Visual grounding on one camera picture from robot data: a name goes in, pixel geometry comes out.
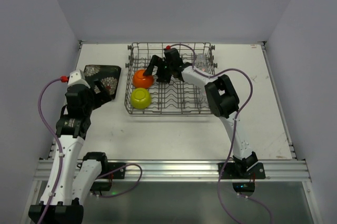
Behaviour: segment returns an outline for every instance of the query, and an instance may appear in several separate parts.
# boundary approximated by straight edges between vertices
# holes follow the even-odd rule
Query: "dish rack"
[[[136,42],[128,45],[127,48],[131,51],[128,57],[129,62],[126,63],[128,68],[126,90],[125,90],[125,108],[132,115],[197,115],[211,114],[208,105],[205,102],[199,101],[200,89],[193,84],[182,82],[171,78],[169,84],[159,83],[156,81],[157,76],[154,76],[154,84],[148,89],[152,103],[149,107],[143,110],[137,110],[131,105],[131,93],[135,89],[132,84],[132,77],[137,70],[147,68],[152,55],[164,57],[164,48],[172,44],[186,44],[195,50],[195,54],[204,54],[206,56],[206,64],[208,72],[214,74],[214,68],[217,64],[214,63],[214,55],[212,50],[214,45],[208,42],[183,43],[183,42]],[[193,53],[187,47],[178,45],[178,49],[183,62],[192,62]]]

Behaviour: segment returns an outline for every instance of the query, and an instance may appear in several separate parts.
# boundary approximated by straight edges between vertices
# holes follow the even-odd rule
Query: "bowl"
[[[131,93],[131,105],[139,110],[147,108],[151,104],[151,95],[147,89],[136,88]]]
[[[152,75],[143,76],[145,70],[137,70],[133,75],[132,83],[136,88],[148,89],[154,82]]]

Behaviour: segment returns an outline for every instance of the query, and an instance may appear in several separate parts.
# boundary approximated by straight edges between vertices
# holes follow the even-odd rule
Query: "yellow-green bowl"
[[[151,104],[151,96],[147,89],[137,88],[131,93],[131,105],[142,110]]]

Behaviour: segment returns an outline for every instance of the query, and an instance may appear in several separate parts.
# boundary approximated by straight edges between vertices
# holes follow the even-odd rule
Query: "orange bowl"
[[[137,70],[132,78],[132,83],[136,88],[148,89],[154,82],[153,76],[143,76],[145,70]]]

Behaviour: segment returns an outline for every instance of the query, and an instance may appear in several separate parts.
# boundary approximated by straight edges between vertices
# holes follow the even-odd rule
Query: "floral pattern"
[[[87,65],[85,67],[84,75],[85,76],[92,76],[97,74],[100,71],[101,67],[99,65]]]
[[[117,83],[118,80],[114,77],[107,77],[107,78],[103,78],[101,80],[103,86],[109,91],[110,95],[115,94],[116,92],[116,88],[117,88]],[[95,93],[100,93],[101,91],[98,89],[97,86],[95,86],[94,88]]]

